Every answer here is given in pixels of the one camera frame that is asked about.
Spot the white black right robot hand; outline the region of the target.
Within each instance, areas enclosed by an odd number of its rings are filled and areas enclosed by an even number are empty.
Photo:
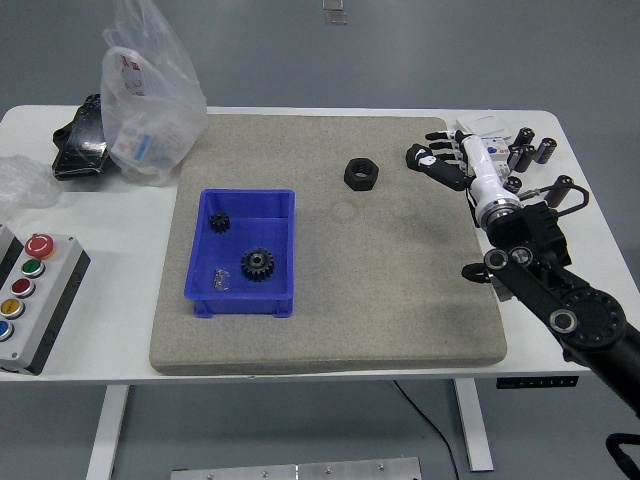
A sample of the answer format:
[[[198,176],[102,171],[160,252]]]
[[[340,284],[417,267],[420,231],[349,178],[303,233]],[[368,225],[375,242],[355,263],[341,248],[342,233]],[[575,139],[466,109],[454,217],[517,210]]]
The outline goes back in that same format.
[[[454,191],[466,191],[478,223],[499,210],[514,212],[522,208],[517,195],[503,187],[480,137],[448,130],[428,133],[425,139],[429,142],[427,146],[413,144],[407,150],[407,167]]]

